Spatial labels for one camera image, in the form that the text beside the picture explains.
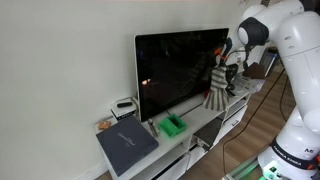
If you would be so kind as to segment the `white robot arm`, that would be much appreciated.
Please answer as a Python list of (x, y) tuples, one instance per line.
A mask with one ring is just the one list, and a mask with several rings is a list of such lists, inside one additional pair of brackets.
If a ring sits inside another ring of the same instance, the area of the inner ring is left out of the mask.
[(281, 0), (244, 11), (222, 54), (273, 42), (296, 102), (286, 124), (258, 155), (265, 180), (319, 180), (320, 15), (300, 0)]

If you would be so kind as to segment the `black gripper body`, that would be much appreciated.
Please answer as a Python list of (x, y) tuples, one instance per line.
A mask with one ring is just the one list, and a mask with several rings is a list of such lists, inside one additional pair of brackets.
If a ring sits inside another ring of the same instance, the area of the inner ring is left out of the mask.
[(221, 69), (221, 68), (226, 68), (226, 62), (228, 61), (228, 57), (227, 56), (222, 56), (222, 55), (217, 55), (215, 57), (216, 60), (216, 69)]

